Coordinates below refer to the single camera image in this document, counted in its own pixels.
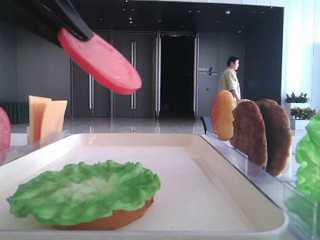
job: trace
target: ceiling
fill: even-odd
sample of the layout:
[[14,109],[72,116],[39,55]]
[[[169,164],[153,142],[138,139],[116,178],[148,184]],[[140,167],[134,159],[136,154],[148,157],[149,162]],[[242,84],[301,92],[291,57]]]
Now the ceiling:
[[245,33],[282,7],[139,0],[71,0],[93,30]]

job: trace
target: black tongs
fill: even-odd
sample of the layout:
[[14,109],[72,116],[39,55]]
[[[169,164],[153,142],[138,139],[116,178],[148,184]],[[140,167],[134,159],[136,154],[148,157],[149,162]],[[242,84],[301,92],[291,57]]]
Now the black tongs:
[[81,41],[94,35],[70,0],[0,0],[0,20],[27,29],[59,47],[57,34],[61,28]]

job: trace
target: dark doorway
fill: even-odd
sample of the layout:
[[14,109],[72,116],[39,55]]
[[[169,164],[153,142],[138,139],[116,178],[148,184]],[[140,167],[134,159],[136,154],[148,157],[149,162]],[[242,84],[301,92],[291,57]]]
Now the dark doorway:
[[194,117],[195,35],[161,36],[161,118]]

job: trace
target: pink object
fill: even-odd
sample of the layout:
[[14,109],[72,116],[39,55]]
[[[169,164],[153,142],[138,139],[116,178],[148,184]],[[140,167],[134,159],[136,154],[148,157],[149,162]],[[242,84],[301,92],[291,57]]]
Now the pink object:
[[11,125],[5,110],[0,107],[0,152],[10,148]]
[[113,46],[94,33],[81,41],[62,28],[58,39],[65,52],[101,85],[129,95],[138,90],[142,81],[136,69]]

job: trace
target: yellow cheese slice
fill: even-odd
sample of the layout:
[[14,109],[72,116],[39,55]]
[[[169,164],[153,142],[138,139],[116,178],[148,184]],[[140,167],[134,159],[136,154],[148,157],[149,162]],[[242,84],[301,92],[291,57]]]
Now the yellow cheese slice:
[[42,116],[46,103],[51,102],[51,98],[29,96],[29,142],[33,143],[40,140]]
[[45,104],[41,123],[41,139],[62,131],[67,102],[66,100],[51,101]]

